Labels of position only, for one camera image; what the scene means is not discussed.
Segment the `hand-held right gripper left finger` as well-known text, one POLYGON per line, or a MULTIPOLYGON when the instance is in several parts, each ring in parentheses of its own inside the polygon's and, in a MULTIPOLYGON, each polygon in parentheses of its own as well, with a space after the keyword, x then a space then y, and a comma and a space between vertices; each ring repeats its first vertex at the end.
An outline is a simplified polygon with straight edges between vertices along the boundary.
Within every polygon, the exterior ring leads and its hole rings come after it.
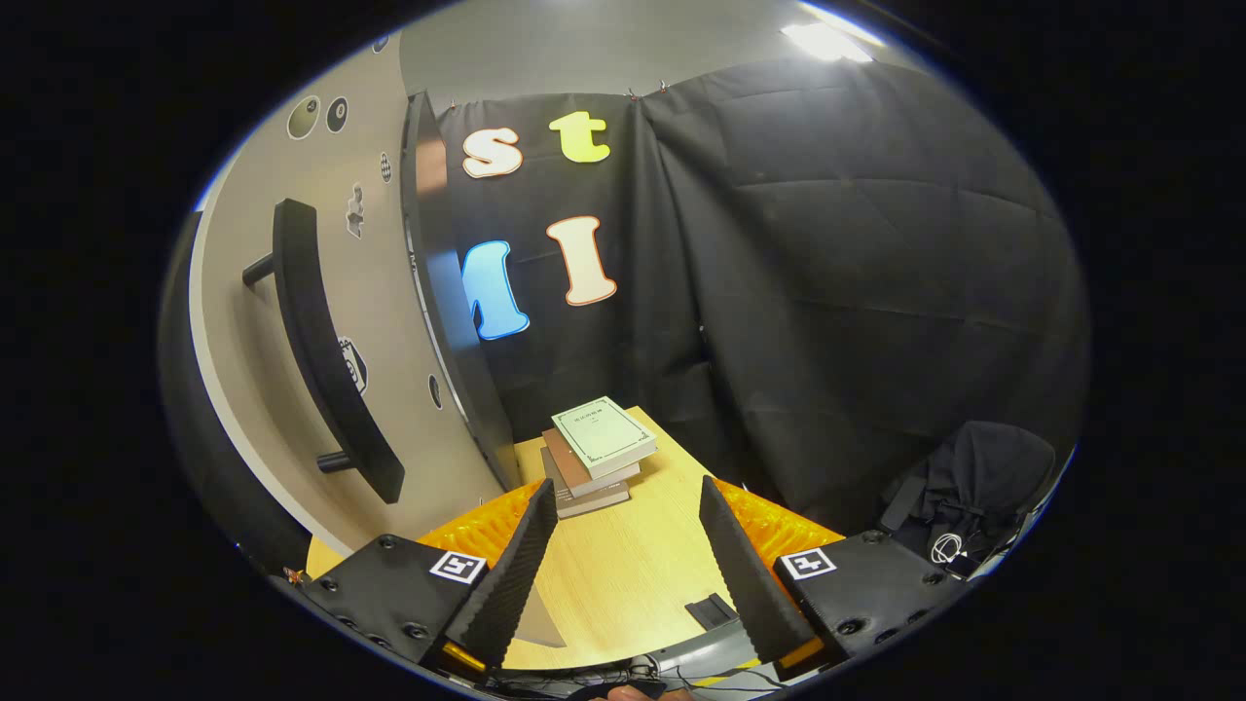
POLYGON ((533 482, 417 540, 375 537, 304 578, 302 604, 384 655, 478 682, 503 664, 557 524, 552 482, 533 482))

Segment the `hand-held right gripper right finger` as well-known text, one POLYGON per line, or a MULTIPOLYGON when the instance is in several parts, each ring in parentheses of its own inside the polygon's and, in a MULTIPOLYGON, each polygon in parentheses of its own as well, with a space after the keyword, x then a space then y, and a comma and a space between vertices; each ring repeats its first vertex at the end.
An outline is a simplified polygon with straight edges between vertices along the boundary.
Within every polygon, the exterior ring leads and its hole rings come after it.
POLYGON ((883 530, 837 535, 705 476, 699 518, 759 661, 780 679, 868 657, 969 594, 883 530))

